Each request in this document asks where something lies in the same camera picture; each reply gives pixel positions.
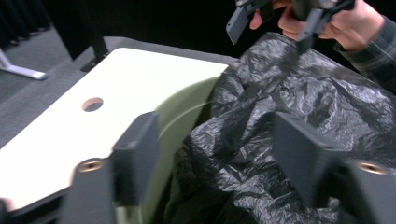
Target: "white metal leg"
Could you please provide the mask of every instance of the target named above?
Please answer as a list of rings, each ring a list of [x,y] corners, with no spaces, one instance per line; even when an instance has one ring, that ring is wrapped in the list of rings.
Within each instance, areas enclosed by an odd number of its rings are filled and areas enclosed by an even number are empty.
[[[42,80],[47,77],[45,73],[13,65],[2,50],[0,50],[0,70],[38,80]]]

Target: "dark background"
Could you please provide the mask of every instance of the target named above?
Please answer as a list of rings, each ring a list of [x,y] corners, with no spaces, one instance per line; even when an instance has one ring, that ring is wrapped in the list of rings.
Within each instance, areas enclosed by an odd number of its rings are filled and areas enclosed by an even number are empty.
[[[248,28],[237,45],[226,34],[225,25],[233,15],[233,0],[85,0],[92,24],[104,36],[132,39],[183,49],[217,53],[238,58],[265,32],[278,32],[283,11],[262,25]],[[381,14],[395,21],[395,1],[366,1]],[[77,0],[43,0],[70,55],[76,58],[90,43],[89,29],[81,20]],[[333,40],[319,40],[315,49],[344,66],[349,63],[332,50]]]

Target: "crumpled plastic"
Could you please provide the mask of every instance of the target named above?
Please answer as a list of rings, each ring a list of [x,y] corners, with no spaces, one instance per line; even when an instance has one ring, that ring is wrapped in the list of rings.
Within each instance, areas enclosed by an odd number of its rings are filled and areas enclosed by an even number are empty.
[[[307,208],[280,171],[271,112],[295,115],[353,157],[395,169],[394,157],[376,154],[396,148],[395,106],[395,96],[367,78],[312,49],[299,58],[291,40],[266,34],[224,71],[211,118],[177,151],[164,220],[335,223],[338,200]]]

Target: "white tabletop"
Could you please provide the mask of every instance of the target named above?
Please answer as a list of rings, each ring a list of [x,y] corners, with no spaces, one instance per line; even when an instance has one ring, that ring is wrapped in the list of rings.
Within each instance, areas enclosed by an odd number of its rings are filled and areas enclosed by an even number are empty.
[[[75,166],[105,158],[134,121],[189,85],[218,77],[227,64],[116,49],[0,149],[0,198],[22,208],[69,186]],[[83,104],[103,105],[85,112]]]

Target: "shirt sleeve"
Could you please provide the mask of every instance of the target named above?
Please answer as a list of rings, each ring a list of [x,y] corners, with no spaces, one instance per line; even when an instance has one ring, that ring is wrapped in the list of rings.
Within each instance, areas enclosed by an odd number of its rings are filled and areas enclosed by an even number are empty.
[[[339,43],[334,47],[365,77],[396,94],[396,24],[385,18],[378,36],[366,49],[344,51]]]

